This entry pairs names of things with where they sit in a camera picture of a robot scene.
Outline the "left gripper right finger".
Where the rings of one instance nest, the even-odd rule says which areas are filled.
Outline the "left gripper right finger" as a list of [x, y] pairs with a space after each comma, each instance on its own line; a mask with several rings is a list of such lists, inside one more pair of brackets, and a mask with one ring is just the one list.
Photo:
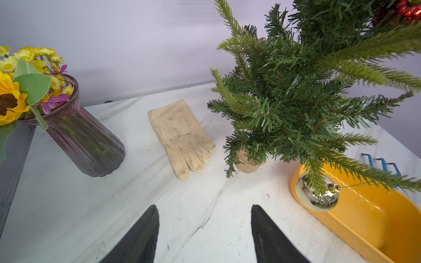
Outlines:
[[309, 263], [264, 209], [254, 204], [251, 229], [258, 263]]

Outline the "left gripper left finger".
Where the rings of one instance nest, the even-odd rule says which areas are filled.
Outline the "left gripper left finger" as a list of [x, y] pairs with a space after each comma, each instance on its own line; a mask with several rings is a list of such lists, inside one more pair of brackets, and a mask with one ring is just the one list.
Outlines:
[[155, 205], [152, 205], [101, 262], [153, 263], [159, 228], [159, 211]]

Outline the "silver ornament ball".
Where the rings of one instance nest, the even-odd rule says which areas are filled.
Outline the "silver ornament ball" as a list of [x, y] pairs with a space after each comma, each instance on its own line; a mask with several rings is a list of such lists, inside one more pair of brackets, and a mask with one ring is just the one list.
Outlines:
[[317, 211], [327, 212], [333, 209], [339, 201], [339, 193], [342, 188], [326, 175], [323, 175], [323, 183], [326, 191], [318, 194], [317, 191], [310, 186], [308, 172], [300, 175], [295, 183], [296, 195], [303, 206]]

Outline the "red faceted ornament ball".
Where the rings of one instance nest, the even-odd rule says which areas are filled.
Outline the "red faceted ornament ball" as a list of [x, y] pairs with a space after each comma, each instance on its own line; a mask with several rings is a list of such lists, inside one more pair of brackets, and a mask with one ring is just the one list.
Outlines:
[[372, 20], [373, 26], [386, 26], [391, 21], [413, 23], [421, 20], [421, 0], [381, 1]]

